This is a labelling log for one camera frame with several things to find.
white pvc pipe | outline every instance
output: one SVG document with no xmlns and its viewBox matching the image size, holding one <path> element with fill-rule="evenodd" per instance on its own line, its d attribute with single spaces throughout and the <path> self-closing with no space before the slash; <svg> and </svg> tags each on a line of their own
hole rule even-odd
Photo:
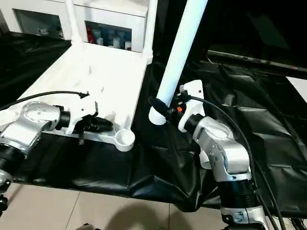
<svg viewBox="0 0 307 230">
<path fill-rule="evenodd" d="M 142 56 L 147 56 L 147 65 L 153 61 L 154 25 L 157 14 L 158 0 L 150 0 L 148 6 L 144 48 Z"/>
<path fill-rule="evenodd" d="M 66 10 L 68 14 L 68 19 L 71 25 L 71 44 L 83 45 L 82 37 L 79 33 L 79 28 L 77 24 L 77 18 L 75 13 L 75 8 L 73 0 L 65 0 Z"/>
<path fill-rule="evenodd" d="M 208 0 L 187 1 L 157 95 L 167 106 L 174 96 L 207 2 Z M 166 122 L 165 117 L 154 108 L 150 109 L 149 120 L 155 125 L 163 125 Z"/>
</svg>

floor tile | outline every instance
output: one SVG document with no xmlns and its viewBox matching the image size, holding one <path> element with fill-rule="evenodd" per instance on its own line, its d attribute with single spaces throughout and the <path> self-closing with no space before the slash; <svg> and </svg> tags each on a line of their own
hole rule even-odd
<svg viewBox="0 0 307 230">
<path fill-rule="evenodd" d="M 170 206 L 169 230 L 220 230 L 224 227 L 220 210 L 202 207 L 197 212 L 184 213 Z"/>
<path fill-rule="evenodd" d="M 67 230 L 84 223 L 101 230 L 167 230 L 169 204 L 81 192 Z"/>
<path fill-rule="evenodd" d="M 5 196 L 9 208 L 0 218 L 2 230 L 65 230 L 79 192 L 12 184 Z"/>
</svg>

table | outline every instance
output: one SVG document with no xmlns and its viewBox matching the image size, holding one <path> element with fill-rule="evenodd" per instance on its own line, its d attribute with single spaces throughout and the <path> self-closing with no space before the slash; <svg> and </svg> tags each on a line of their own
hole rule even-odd
<svg viewBox="0 0 307 230">
<path fill-rule="evenodd" d="M 14 34 L 1 38 L 2 104 L 18 98 L 27 84 L 69 47 L 65 41 Z M 155 200 L 183 211 L 218 207 L 211 171 L 199 165 L 199 147 L 170 124 L 148 120 L 148 96 L 155 96 L 165 63 L 148 66 L 132 124 L 135 147 L 126 153 L 112 145 L 43 134 L 16 175 L 16 181 L 55 188 Z M 201 79 L 205 98 L 215 100 L 238 122 L 263 168 L 284 216 L 307 217 L 307 104 L 285 76 L 217 65 L 188 63 L 179 84 Z M 205 107 L 206 114 L 223 118 Z M 268 195 L 258 178 L 268 205 Z"/>
</svg>

black cylinder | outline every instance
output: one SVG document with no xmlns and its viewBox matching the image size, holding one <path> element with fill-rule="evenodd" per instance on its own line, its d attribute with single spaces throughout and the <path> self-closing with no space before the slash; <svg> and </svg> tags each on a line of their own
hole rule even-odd
<svg viewBox="0 0 307 230">
<path fill-rule="evenodd" d="M 219 182 L 222 207 L 248 208 L 259 206 L 250 180 Z"/>
<path fill-rule="evenodd" d="M 24 159 L 24 154 L 20 150 L 0 144 L 0 169 L 14 175 Z"/>
</svg>

silver robotic arm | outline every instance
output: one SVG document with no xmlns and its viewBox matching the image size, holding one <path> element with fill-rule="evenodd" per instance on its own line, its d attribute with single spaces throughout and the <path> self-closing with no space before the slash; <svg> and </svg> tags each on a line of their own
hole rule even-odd
<svg viewBox="0 0 307 230">
<path fill-rule="evenodd" d="M 150 98 L 149 103 L 178 125 L 181 132 L 189 132 L 200 146 L 202 165 L 212 169 L 218 184 L 222 219 L 229 225 L 227 228 L 269 230 L 263 207 L 253 188 L 248 152 L 234 139 L 229 127 L 204 116 L 202 102 L 181 100 L 184 93 L 203 99 L 200 80 L 181 86 L 180 92 L 172 108 L 156 98 Z"/>
<path fill-rule="evenodd" d="M 66 134 L 78 133 L 81 138 L 84 131 L 100 133 L 113 129 L 111 122 L 97 115 L 96 102 L 90 96 L 82 98 L 68 111 L 62 106 L 43 102 L 29 102 L 22 108 L 18 119 L 7 125 L 0 134 L 0 216 L 7 209 L 7 198 L 2 194 L 40 140 L 41 133 L 64 128 Z"/>
</svg>

